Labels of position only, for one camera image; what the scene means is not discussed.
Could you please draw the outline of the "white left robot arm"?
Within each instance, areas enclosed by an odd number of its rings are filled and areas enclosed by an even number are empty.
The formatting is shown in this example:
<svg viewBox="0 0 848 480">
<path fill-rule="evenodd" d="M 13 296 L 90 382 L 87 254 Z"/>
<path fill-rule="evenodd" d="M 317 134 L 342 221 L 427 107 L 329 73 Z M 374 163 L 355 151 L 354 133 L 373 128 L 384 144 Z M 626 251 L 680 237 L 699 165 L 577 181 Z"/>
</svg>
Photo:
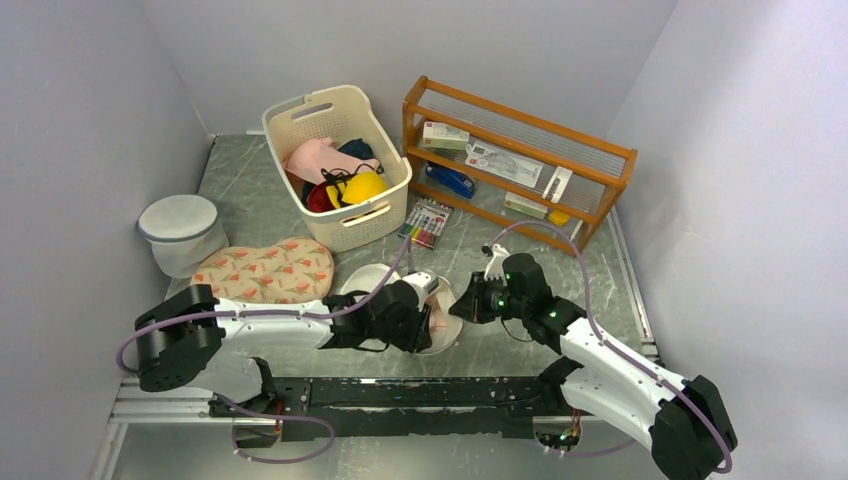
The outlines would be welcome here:
<svg viewBox="0 0 848 480">
<path fill-rule="evenodd" d="M 372 292 L 353 291 L 274 308 L 214 296 L 191 285 L 135 321 L 140 387 L 148 393 L 201 388 L 238 403 L 249 414 L 273 409 L 277 388 L 260 358 L 242 356 L 259 346 L 366 351 L 380 342 L 406 353 L 431 347 L 428 298 L 438 280 L 407 275 Z"/>
</svg>

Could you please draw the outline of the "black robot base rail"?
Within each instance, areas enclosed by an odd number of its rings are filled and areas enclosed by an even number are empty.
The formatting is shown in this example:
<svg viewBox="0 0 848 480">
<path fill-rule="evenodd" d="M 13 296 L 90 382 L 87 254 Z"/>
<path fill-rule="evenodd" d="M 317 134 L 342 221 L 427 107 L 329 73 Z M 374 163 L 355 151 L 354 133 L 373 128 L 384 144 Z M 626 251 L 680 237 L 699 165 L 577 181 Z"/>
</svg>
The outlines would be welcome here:
<svg viewBox="0 0 848 480">
<path fill-rule="evenodd" d="M 342 378 L 277 377 L 276 396 L 243 403 L 242 412 L 209 401 L 216 420 L 254 427 L 282 414 L 277 434 L 283 442 L 339 437 L 497 434 L 530 439 L 537 424 L 565 422 L 575 410 L 544 376 Z"/>
</svg>

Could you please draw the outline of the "yellow bra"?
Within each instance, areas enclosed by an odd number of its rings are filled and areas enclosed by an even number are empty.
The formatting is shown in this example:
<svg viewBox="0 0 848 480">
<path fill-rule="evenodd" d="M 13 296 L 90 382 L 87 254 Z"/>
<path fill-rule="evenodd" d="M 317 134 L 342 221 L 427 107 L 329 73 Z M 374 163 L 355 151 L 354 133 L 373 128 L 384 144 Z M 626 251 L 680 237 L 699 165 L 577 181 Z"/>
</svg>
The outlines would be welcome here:
<svg viewBox="0 0 848 480">
<path fill-rule="evenodd" d="M 384 169 L 363 163 L 353 171 L 342 168 L 322 169 L 326 193 L 334 208 L 339 209 L 357 205 L 388 191 L 389 186 L 383 179 Z"/>
</svg>

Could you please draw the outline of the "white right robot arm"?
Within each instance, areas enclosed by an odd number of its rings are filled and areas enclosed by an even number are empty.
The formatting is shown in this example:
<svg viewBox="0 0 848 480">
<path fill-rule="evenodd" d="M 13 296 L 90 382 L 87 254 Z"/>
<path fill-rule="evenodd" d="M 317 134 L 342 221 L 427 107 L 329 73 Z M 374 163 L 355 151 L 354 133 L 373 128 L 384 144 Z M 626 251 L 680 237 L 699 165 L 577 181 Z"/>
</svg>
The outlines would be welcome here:
<svg viewBox="0 0 848 480">
<path fill-rule="evenodd" d="M 519 320 L 560 356 L 540 376 L 542 406 L 606 421 L 648 450 L 667 478 L 706 479 L 731 465 L 738 439 L 716 385 L 671 372 L 614 338 L 586 309 L 553 294 L 532 255 L 493 255 L 450 313 L 477 324 Z"/>
</svg>

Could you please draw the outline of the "pink bra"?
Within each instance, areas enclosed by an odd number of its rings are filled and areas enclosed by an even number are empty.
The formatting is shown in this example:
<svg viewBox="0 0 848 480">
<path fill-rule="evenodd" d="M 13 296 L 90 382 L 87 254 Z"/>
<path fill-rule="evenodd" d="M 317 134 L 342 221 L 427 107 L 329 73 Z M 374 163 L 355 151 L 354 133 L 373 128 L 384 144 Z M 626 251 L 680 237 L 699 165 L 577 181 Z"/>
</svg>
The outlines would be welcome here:
<svg viewBox="0 0 848 480">
<path fill-rule="evenodd" d="M 443 302 L 439 297 L 434 297 L 428 301 L 430 306 L 429 316 L 429 332 L 436 332 L 450 329 L 453 325 L 453 320 L 449 315 L 450 302 Z"/>
</svg>

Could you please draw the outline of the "white mesh laundry bag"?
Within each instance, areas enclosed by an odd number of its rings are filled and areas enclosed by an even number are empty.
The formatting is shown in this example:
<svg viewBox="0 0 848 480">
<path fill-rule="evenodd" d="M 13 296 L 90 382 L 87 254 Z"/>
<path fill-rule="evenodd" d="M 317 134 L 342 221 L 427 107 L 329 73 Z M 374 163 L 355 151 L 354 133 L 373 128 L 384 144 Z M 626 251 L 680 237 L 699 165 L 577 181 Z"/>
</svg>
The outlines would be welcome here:
<svg viewBox="0 0 848 480">
<path fill-rule="evenodd" d="M 368 293 L 377 286 L 378 282 L 388 271 L 389 266 L 381 263 L 368 264 L 360 267 L 355 270 L 342 284 L 339 292 L 341 294 L 347 294 L 361 290 Z M 434 297 L 439 297 L 445 303 L 450 302 L 452 306 L 456 302 L 456 297 L 452 292 L 451 285 L 444 277 L 438 277 L 440 280 L 440 286 L 426 303 L 428 304 L 428 301 Z M 416 353 L 416 355 L 435 355 L 446 350 L 457 340 L 463 326 L 463 321 L 451 315 L 450 317 L 453 320 L 452 327 L 444 331 L 436 332 L 435 334 L 430 333 L 433 342 L 432 346 L 420 353 Z"/>
</svg>

